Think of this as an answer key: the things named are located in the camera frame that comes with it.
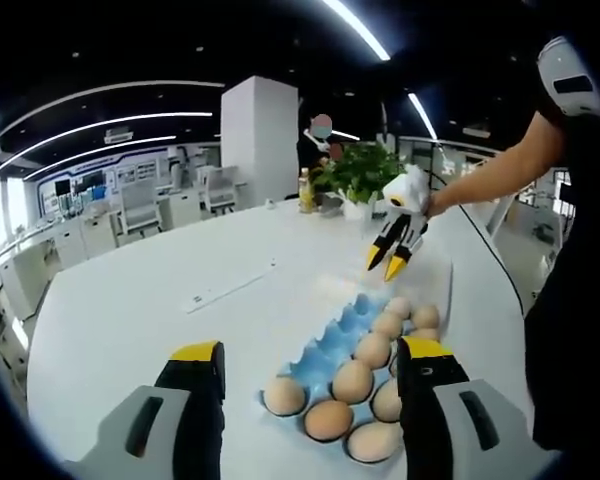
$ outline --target white table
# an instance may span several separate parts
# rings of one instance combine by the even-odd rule
[[[291,201],[166,232],[59,273],[31,349],[31,422],[58,458],[79,460],[100,420],[135,387],[152,385],[171,353],[219,339],[227,373],[224,479],[377,479],[376,470],[335,462],[299,442],[255,401],[352,300],[372,239],[342,218],[299,214]],[[427,240],[454,262],[443,343],[471,377],[486,379],[528,415],[523,322],[507,278],[457,208],[431,222]],[[190,296],[236,284],[272,262],[261,280],[184,313]],[[405,472],[403,456],[386,478]]]

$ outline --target black ceiling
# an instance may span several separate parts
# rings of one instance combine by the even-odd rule
[[[324,112],[334,128],[363,138],[381,130],[381,102],[390,131],[428,136],[407,90],[418,94],[444,139],[503,148],[532,113],[535,57],[545,34],[516,0],[343,0],[392,56],[388,62],[321,0],[188,3],[152,4],[149,18],[138,17],[137,4],[116,4],[121,12],[76,4],[60,16],[20,15],[10,30],[18,41],[0,55],[0,132],[42,105],[105,85],[195,80],[224,87],[152,85],[83,96],[11,128],[0,136],[2,149],[17,153],[83,125],[177,111],[213,116],[136,121],[134,140],[217,140],[222,93],[254,74],[299,88],[301,123]],[[491,138],[462,134],[475,124],[488,127]],[[26,158],[48,165],[101,147],[107,128],[64,137]]]

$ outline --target bottle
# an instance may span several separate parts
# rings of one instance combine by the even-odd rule
[[[300,213],[313,212],[313,189],[309,180],[309,169],[303,168],[298,179],[298,197],[300,199]]]

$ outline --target black shirt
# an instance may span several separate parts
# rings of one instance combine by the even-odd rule
[[[525,318],[527,382],[536,442],[581,451],[600,429],[600,118],[565,116],[540,85],[538,111],[564,133],[576,217]]]

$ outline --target egg tray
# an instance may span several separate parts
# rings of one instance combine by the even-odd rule
[[[317,403],[325,400],[334,400],[331,393],[331,383],[338,369],[353,358],[353,353],[360,339],[370,332],[375,318],[384,310],[388,299],[374,299],[366,294],[359,294],[353,305],[347,305],[339,320],[331,320],[326,326],[322,338],[313,338],[305,346],[302,357],[295,363],[289,363],[280,370],[278,376],[287,376],[294,379],[305,391],[305,405],[296,414],[288,416],[275,416],[282,424],[295,429],[308,441],[329,450],[333,455],[345,455],[349,460],[370,467],[389,464],[402,449],[398,448],[389,458],[375,463],[362,463],[355,460],[347,453],[347,439],[356,428],[378,420],[371,409],[371,401],[378,389],[392,378],[389,372],[395,352],[396,344],[392,342],[391,354],[386,364],[373,373],[373,386],[368,397],[361,403],[349,405],[353,411],[353,422],[349,430],[340,438],[328,442],[314,440],[307,435],[304,428],[304,417]],[[413,330],[411,321],[403,322],[403,335]],[[264,392],[257,394],[258,402],[267,408],[264,403]]]

